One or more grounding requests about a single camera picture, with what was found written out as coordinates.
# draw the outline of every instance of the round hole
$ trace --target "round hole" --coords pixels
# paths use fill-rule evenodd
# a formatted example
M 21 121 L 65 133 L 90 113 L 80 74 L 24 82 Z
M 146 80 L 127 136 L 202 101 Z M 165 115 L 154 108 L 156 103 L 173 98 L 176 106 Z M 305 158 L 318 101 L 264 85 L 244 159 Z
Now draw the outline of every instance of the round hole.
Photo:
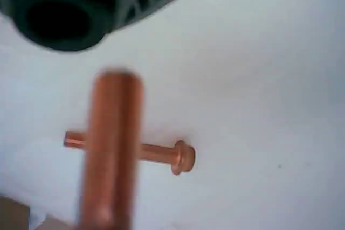
M 89 15 L 76 5 L 59 0 L 35 3 L 26 14 L 29 29 L 42 40 L 78 40 L 89 33 Z

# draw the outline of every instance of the copper rod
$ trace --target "copper rod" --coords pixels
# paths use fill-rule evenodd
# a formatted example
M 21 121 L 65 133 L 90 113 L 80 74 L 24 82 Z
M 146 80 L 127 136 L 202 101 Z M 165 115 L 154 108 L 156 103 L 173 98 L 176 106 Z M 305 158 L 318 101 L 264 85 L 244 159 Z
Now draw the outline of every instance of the copper rod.
M 84 149 L 85 134 L 68 131 L 65 135 L 64 146 L 69 148 Z M 172 172 L 179 175 L 189 172 L 195 163 L 195 150 L 184 141 L 177 141 L 174 148 L 166 148 L 151 144 L 142 144 L 139 154 L 140 160 L 170 164 Z
M 142 92 L 129 73 L 106 73 L 94 85 L 77 229 L 131 229 Z

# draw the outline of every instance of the white background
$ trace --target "white background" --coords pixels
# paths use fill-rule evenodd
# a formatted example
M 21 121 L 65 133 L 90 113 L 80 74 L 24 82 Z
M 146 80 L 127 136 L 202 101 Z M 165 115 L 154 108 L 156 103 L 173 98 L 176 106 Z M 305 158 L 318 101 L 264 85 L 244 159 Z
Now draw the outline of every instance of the white background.
M 94 76 L 142 76 L 142 140 L 197 149 L 191 173 L 140 162 L 139 230 L 345 228 L 345 1 L 177 0 L 78 53 L 0 19 L 0 191 L 74 222 Z

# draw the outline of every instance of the blurry copper cylinder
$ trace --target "blurry copper cylinder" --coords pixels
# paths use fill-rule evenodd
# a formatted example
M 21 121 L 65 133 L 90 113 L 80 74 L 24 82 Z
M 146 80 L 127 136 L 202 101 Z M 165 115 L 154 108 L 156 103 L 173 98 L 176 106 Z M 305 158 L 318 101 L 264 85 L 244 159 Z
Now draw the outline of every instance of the blurry copper cylinder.
M 106 73 L 93 88 L 78 229 L 131 228 L 143 87 Z
M 68 131 L 65 136 L 64 146 L 83 149 L 85 145 L 84 139 L 84 133 Z M 170 164 L 172 172 L 179 175 L 181 172 L 192 170 L 196 154 L 193 147 L 180 140 L 176 142 L 174 148 L 142 144 L 139 158 L 146 161 Z

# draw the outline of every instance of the dark green plastic part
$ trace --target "dark green plastic part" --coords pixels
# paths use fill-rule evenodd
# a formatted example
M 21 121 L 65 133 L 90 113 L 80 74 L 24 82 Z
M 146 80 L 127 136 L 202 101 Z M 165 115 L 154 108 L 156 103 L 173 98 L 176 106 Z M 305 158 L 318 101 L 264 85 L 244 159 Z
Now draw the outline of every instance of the dark green plastic part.
M 0 11 L 35 43 L 61 51 L 96 45 L 172 0 L 0 0 Z

